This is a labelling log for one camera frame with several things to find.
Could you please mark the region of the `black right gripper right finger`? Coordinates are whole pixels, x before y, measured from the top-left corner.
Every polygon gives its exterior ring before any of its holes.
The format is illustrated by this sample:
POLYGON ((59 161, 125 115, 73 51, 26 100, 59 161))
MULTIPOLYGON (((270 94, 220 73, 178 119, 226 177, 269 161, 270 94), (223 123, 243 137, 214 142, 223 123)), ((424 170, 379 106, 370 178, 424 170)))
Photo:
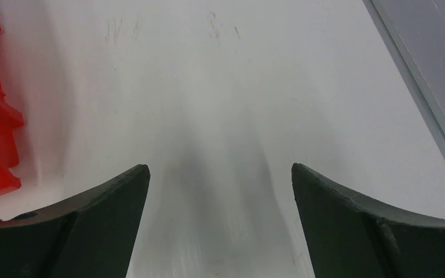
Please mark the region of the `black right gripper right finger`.
POLYGON ((445 220, 400 209, 296 163, 291 179, 316 277, 445 277, 445 220))

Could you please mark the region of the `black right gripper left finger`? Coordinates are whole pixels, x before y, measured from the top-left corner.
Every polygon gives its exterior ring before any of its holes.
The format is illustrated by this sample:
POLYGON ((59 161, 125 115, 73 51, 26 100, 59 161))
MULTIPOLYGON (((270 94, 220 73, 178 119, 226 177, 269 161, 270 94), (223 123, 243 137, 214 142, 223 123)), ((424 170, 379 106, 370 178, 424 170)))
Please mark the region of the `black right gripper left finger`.
POLYGON ((0 220, 0 277, 125 277, 150 172, 138 164, 92 189, 0 220))

